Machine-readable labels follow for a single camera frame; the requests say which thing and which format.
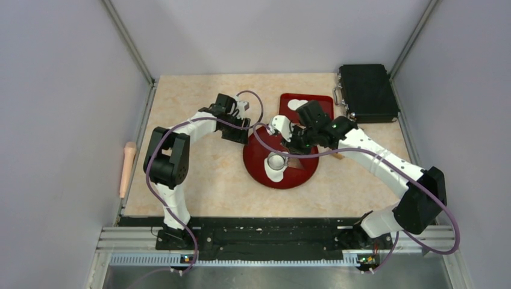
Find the round red tray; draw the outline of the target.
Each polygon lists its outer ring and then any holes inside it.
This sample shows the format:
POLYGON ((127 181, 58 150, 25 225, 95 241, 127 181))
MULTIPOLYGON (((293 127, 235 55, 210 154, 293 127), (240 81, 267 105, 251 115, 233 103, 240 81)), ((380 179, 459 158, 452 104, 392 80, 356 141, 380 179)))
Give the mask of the round red tray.
POLYGON ((272 151, 264 148, 254 135, 249 136, 248 145, 243 148, 243 163, 251 177, 262 185, 276 189, 290 189, 307 182, 316 172, 319 165, 318 158, 300 159, 305 170, 288 167, 281 182, 272 182, 268 179, 264 169, 264 160, 272 151))

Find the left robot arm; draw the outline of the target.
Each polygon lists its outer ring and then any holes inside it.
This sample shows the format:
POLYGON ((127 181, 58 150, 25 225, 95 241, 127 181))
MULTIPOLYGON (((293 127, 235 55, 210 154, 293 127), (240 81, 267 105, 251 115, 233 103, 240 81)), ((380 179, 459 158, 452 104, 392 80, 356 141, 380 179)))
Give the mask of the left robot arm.
POLYGON ((189 172, 190 148, 214 132, 224 140, 248 143, 249 102, 238 96, 218 94, 214 103, 200 108, 192 117, 169 128, 156 127, 149 139, 143 164, 146 184, 164 211, 162 237, 179 249, 194 240, 188 227, 190 213, 184 199, 184 181, 189 172))

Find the metal ring cutter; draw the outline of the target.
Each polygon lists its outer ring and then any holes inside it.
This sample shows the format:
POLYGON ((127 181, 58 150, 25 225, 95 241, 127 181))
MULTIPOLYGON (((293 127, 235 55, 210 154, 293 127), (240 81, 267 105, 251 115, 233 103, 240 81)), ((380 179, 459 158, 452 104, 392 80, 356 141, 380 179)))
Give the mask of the metal ring cutter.
POLYGON ((266 165, 271 170, 279 171, 287 167, 287 158, 271 152, 266 158, 266 165))

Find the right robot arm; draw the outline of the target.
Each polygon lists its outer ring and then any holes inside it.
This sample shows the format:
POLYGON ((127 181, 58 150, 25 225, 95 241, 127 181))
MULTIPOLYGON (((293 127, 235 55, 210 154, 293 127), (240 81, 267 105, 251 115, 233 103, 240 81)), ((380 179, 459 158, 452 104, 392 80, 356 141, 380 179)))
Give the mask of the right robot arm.
POLYGON ((332 119, 319 102, 310 101, 297 108, 299 122, 286 116, 272 118, 270 127, 282 136, 282 145, 293 155, 308 155, 321 146, 341 154, 364 167, 386 184, 399 202, 366 213, 353 232, 356 245, 371 247, 378 237, 397 231, 421 234, 447 204, 445 175, 435 166, 423 169, 396 156, 370 138, 347 117, 332 119))

